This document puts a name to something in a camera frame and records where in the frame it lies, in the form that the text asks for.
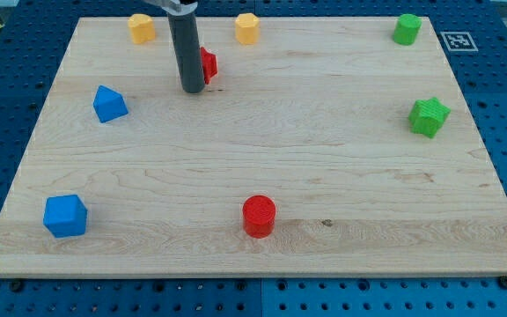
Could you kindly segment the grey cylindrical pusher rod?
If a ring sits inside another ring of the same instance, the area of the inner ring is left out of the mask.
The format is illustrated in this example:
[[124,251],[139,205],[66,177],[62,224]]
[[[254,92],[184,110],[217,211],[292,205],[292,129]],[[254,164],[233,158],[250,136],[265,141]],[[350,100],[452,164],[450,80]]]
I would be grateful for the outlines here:
[[195,19],[197,2],[191,12],[167,12],[174,52],[184,92],[198,93],[205,86],[198,29]]

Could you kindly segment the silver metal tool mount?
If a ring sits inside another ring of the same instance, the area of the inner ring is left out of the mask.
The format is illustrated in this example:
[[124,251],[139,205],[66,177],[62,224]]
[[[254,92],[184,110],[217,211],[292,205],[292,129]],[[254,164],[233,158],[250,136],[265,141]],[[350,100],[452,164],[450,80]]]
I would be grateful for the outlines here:
[[166,12],[191,12],[192,4],[181,0],[144,0],[147,4],[160,7]]

